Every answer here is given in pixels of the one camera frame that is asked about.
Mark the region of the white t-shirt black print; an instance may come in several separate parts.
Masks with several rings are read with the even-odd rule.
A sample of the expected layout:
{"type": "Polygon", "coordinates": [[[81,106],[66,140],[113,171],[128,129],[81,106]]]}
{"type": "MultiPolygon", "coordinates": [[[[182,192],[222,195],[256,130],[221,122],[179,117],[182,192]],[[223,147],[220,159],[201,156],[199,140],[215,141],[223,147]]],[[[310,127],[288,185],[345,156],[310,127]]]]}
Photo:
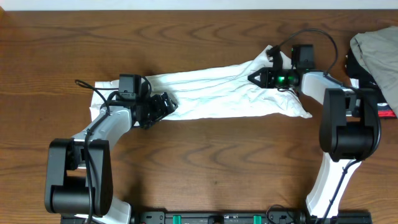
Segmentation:
{"type": "Polygon", "coordinates": [[[311,118],[290,91],[260,88],[248,76],[273,63],[261,52],[254,60],[227,67],[148,76],[152,92],[166,92],[177,103],[167,120],[240,118],[280,113],[311,118]]]}

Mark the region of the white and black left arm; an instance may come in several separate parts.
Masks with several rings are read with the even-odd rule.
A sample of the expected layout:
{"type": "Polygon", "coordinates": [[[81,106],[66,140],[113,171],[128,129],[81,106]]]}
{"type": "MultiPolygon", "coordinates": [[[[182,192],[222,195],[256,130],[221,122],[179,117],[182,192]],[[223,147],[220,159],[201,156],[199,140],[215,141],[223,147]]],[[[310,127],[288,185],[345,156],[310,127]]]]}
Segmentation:
{"type": "Polygon", "coordinates": [[[68,223],[130,223],[131,205],[113,195],[110,152],[122,135],[150,128],[177,107],[167,93],[112,92],[84,130],[50,143],[45,209],[68,223]]]}

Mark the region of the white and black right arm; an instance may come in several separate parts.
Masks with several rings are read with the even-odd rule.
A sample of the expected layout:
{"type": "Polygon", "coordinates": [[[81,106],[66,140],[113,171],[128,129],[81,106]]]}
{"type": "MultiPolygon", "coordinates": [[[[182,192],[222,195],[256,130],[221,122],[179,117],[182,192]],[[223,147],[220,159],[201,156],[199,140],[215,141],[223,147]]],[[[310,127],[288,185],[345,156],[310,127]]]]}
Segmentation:
{"type": "Polygon", "coordinates": [[[307,218],[315,223],[336,221],[351,176],[381,140],[376,91],[346,86],[320,70],[261,68],[248,80],[260,88],[297,87],[323,106],[319,131],[323,158],[306,198],[307,218]]]}

